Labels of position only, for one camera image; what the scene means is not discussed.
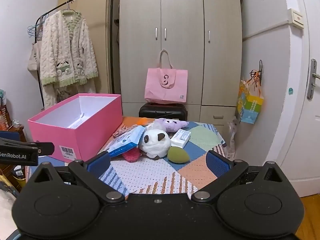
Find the metal screw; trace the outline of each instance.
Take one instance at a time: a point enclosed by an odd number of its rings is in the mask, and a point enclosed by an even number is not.
[[[110,191],[109,193],[106,194],[107,199],[110,200],[117,200],[122,197],[122,194],[118,191]]]
[[[193,195],[197,200],[205,200],[210,197],[210,193],[206,191],[197,191]]]

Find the open cardboard box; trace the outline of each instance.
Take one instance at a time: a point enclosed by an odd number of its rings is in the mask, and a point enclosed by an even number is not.
[[[33,141],[52,142],[67,163],[95,156],[122,122],[121,96],[77,94],[28,120]]]

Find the coat hanger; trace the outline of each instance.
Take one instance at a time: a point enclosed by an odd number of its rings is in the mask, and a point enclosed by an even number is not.
[[[77,13],[75,10],[70,9],[70,3],[72,4],[73,1],[67,0],[68,7],[67,7],[67,9],[62,10],[63,14],[66,14],[66,13]]]

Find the patterned tablecloth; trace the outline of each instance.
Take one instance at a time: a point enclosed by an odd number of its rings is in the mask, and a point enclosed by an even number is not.
[[[134,117],[124,117],[119,128],[123,125],[142,124],[141,120]],[[212,149],[224,156],[223,148],[226,143],[212,124],[190,122],[183,129],[191,132],[191,138],[184,147],[190,157],[188,163],[175,164],[170,162],[167,157],[155,161],[144,155],[136,162],[129,163],[122,156],[117,156],[111,159],[110,167],[100,179],[125,196],[129,193],[187,193],[190,197],[191,194],[217,178],[207,168],[205,156]],[[51,157],[40,157],[39,162],[44,161],[49,161],[54,166],[68,165],[68,163]],[[27,169],[28,178],[35,169],[36,167]]]

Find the pink tote bag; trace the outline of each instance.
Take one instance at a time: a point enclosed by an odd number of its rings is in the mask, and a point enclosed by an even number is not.
[[[160,52],[160,60],[157,68],[149,68],[147,74],[144,98],[148,102],[158,104],[185,103],[187,99],[188,70],[161,68],[162,53],[168,52],[163,49]]]

